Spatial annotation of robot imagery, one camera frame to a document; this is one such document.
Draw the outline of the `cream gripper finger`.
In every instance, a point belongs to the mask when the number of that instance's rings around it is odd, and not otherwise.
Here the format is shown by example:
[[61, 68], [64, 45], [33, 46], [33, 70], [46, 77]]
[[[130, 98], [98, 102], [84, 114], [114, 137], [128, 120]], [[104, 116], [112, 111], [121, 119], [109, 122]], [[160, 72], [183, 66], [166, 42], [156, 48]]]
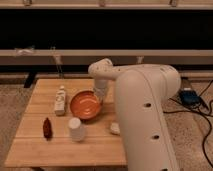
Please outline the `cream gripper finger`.
[[100, 104], [103, 104], [104, 100], [105, 100], [105, 95], [103, 93], [96, 93], [96, 96], [97, 96]]

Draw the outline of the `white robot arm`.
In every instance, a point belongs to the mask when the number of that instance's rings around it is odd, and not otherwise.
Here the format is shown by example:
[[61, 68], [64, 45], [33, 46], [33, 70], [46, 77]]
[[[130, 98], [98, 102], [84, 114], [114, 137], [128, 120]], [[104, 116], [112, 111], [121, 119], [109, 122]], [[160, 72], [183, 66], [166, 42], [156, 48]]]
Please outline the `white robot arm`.
[[91, 64], [89, 75], [102, 91], [113, 80], [114, 106], [128, 171], [180, 171], [163, 116], [162, 102], [180, 89], [170, 65], [115, 66], [109, 59]]

